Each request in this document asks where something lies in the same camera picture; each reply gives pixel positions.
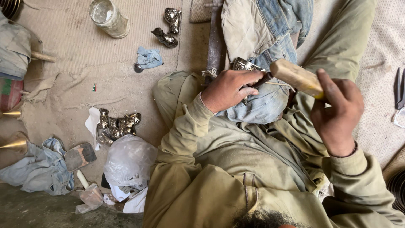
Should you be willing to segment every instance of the wooden handle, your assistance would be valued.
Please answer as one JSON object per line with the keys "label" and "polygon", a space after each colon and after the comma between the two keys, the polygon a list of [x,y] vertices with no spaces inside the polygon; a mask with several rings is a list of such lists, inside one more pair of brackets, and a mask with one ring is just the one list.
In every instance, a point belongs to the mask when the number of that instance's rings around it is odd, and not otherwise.
{"label": "wooden handle", "polygon": [[57,61],[57,59],[53,56],[48,56],[48,55],[42,54],[40,52],[34,52],[34,51],[31,52],[31,58],[36,58],[36,59],[44,60],[44,61],[48,61],[48,62]]}
{"label": "wooden handle", "polygon": [[303,91],[304,93],[324,100],[324,90],[319,83],[318,77],[285,59],[278,59],[270,64],[270,71],[273,77],[276,77],[290,84],[292,87]]}

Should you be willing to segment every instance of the man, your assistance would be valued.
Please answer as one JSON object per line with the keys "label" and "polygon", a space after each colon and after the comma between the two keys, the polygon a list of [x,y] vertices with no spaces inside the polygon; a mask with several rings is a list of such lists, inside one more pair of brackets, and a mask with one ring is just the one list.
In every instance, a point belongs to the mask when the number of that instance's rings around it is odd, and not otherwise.
{"label": "man", "polygon": [[[256,96],[244,85],[263,73],[223,71],[204,91],[194,73],[158,81],[171,129],[151,168],[143,227],[403,227],[377,160],[352,138],[364,109],[353,81],[374,9],[374,0],[348,0],[305,64],[331,107],[298,91],[281,120],[234,122],[215,114]],[[321,203],[325,176],[335,196]]]}

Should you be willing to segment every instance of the olive green clothing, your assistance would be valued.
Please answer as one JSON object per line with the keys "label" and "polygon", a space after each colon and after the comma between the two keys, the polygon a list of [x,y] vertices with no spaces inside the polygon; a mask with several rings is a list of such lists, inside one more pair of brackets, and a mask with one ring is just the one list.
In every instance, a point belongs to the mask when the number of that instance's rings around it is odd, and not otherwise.
{"label": "olive green clothing", "polygon": [[[306,64],[355,80],[375,0],[348,0]],[[328,157],[309,113],[313,98],[297,92],[279,121],[256,125],[214,116],[198,95],[203,78],[176,71],[153,94],[171,128],[158,148],[143,227],[230,227],[243,211],[275,210],[325,227],[403,227],[380,166],[361,149]],[[324,176],[335,197],[321,203]]]}

